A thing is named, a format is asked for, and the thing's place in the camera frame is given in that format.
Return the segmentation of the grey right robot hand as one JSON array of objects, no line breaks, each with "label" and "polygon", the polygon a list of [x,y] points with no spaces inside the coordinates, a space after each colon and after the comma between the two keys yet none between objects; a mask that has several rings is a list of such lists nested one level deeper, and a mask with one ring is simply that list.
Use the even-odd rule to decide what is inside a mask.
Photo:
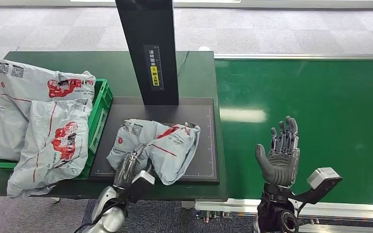
[{"label": "grey right robot hand", "polygon": [[300,149],[298,125],[295,118],[286,116],[279,122],[279,131],[271,128],[270,150],[266,153],[261,144],[255,145],[255,159],[265,182],[291,187],[296,180]]}]

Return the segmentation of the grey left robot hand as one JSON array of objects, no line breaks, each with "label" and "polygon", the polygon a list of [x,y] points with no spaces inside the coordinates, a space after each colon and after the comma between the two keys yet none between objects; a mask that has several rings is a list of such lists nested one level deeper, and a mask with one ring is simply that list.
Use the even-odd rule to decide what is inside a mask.
[{"label": "grey left robot hand", "polygon": [[152,175],[153,165],[151,159],[148,158],[146,166],[139,173],[136,173],[137,159],[145,147],[146,144],[140,144],[134,150],[127,153],[119,163],[113,181],[113,188],[116,191],[127,189],[141,178],[146,181],[147,187],[154,185],[155,177]]}]

